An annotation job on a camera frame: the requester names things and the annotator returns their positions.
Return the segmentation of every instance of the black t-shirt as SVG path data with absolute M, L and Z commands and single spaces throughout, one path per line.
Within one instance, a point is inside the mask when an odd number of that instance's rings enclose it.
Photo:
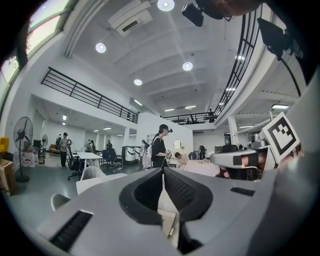
M 165 156 L 158 156 L 159 153 L 166 153 L 165 142 L 161 138 L 155 138 L 152 144 L 152 161 L 153 167 L 161 167 L 164 162 Z

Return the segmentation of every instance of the white chair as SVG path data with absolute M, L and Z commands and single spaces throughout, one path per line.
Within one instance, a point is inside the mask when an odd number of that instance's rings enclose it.
M 106 176 L 104 172 L 96 166 L 89 166 L 84 169 L 80 181 Z
M 58 208 L 63 206 L 65 203 L 69 202 L 71 199 L 62 195 L 62 194 L 54 194 L 51 197 L 51 208 L 55 212 Z

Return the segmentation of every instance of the cardboard box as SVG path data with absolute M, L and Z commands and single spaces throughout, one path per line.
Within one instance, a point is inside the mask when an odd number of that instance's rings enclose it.
M 16 191 L 14 163 L 0 160 L 0 191 L 12 195 Z

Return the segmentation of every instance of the ceiling air conditioner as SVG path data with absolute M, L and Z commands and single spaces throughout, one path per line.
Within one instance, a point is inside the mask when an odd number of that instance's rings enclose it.
M 153 20 L 147 11 L 150 6 L 148 1 L 141 3 L 140 0 L 134 0 L 117 11 L 108 19 L 108 22 L 113 29 L 116 29 L 120 35 L 125 37 L 133 28 Z

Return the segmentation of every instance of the fan base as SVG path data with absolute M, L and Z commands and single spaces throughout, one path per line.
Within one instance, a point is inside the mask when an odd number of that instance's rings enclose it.
M 28 182 L 30 180 L 30 177 L 27 175 L 21 175 L 15 177 L 16 182 Z

